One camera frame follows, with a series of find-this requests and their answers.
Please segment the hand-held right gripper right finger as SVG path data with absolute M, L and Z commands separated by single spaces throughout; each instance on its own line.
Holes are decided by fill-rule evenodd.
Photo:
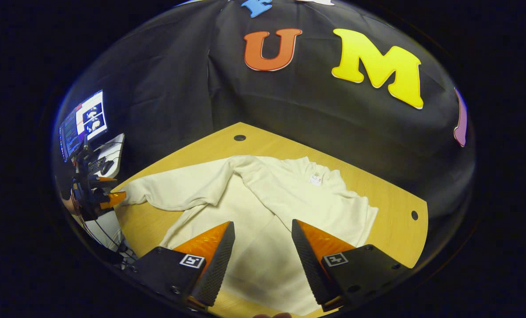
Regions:
M 301 220 L 292 220 L 291 237 L 325 312 L 362 306 L 402 283 L 411 270 L 373 244 L 354 247 Z

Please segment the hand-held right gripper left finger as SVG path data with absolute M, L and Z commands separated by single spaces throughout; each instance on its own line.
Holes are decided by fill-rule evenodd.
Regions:
M 133 264 L 133 280 L 173 303 L 206 312 L 222 287 L 235 238 L 228 221 L 175 248 L 156 247 Z

